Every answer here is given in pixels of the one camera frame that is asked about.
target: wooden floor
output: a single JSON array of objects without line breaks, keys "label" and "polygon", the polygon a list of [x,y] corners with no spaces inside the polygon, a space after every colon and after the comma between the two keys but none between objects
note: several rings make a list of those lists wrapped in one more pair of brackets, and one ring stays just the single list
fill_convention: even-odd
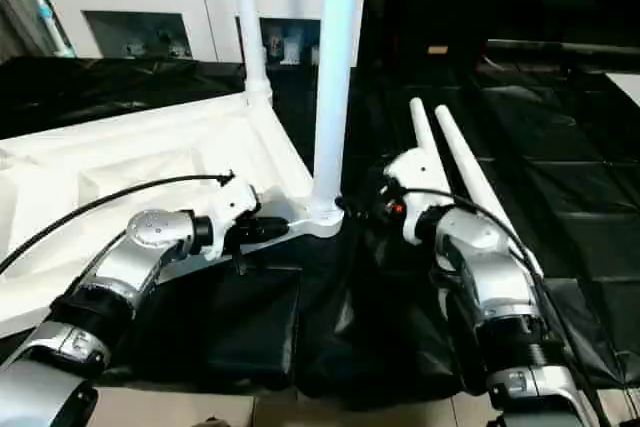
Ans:
[{"label": "wooden floor", "polygon": [[[632,391],[640,407],[640,394]],[[600,397],[612,425],[631,417],[619,391]],[[487,397],[458,394],[437,402],[412,404],[367,413],[343,412],[324,402],[277,394],[251,397],[140,392],[101,389],[91,427],[191,427],[211,416],[231,427],[484,427],[498,413]]]}]

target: black tablecloth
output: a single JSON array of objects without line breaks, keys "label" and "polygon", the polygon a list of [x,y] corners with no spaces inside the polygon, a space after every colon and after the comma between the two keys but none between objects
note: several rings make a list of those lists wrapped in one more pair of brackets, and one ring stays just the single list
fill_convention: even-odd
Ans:
[{"label": "black tablecloth", "polygon": [[[181,61],[17,59],[0,67],[0,138],[237,92],[242,73]],[[274,109],[311,168],[315,73],[269,75]],[[346,194],[381,156],[415,146],[413,96],[430,116],[449,105],[543,266],[596,384],[640,384],[640,110],[602,75],[356,72]],[[238,393],[295,386],[354,408],[456,393],[428,257],[398,235],[364,234],[345,221],[334,238],[251,255],[245,276],[222,265],[162,285],[103,382]]]}]

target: white tube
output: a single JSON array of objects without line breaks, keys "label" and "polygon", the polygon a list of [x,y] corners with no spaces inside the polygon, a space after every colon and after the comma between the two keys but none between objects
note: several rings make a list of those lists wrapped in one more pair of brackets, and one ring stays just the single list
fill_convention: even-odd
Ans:
[{"label": "white tube", "polygon": [[324,0],[312,205],[335,210],[340,192],[356,0]]},{"label": "white tube", "polygon": [[502,204],[446,105],[436,107],[436,117],[471,199],[514,230],[507,213],[502,208]]},{"label": "white tube", "polygon": [[256,10],[256,0],[237,0],[242,33],[242,48],[247,69],[245,88],[248,93],[266,93],[271,96],[271,86],[262,56],[262,33]]},{"label": "white tube", "polygon": [[411,102],[409,102],[409,108],[411,109],[411,120],[413,120],[413,130],[416,132],[418,147],[424,150],[429,158],[430,165],[428,166],[428,171],[433,180],[434,188],[451,192],[449,180],[447,179],[447,174],[440,160],[438,147],[433,138],[431,125],[429,124],[427,113],[424,111],[422,100],[414,97],[411,99]]}]

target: white plastic frame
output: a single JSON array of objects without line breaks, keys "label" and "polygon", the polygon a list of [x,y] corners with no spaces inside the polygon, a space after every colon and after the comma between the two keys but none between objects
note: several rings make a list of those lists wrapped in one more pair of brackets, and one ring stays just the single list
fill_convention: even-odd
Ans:
[{"label": "white plastic frame", "polygon": [[[355,0],[324,0],[324,5],[318,106],[324,128],[316,132],[315,179],[271,108],[255,0],[238,0],[248,73],[244,94],[0,141],[0,256],[109,192],[154,178],[229,169],[255,186],[265,214],[286,217],[295,226],[277,241],[338,232],[342,214],[333,199],[342,170]],[[337,129],[327,129],[330,123]],[[204,210],[216,187],[193,182],[141,192],[51,235],[0,276],[0,337],[41,321],[50,302],[132,214],[152,206]],[[175,264],[161,281],[205,265],[200,258]]]}]

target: black cloth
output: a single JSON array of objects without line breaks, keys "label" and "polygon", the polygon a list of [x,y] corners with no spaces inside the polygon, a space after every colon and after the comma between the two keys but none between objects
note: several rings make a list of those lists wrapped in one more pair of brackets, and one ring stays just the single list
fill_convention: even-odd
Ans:
[{"label": "black cloth", "polygon": [[[237,92],[242,74],[184,61],[17,59],[0,67],[0,136]],[[311,168],[316,74],[269,76],[274,109]],[[382,156],[415,146],[413,96],[430,116],[440,103],[451,108],[543,266],[596,384],[639,385],[640,110],[602,75],[354,72],[345,194]],[[103,382],[235,393],[295,386],[352,408],[461,389],[428,256],[397,233],[376,236],[347,220],[331,239],[297,238],[248,260],[245,276],[225,264],[160,286]]]}]

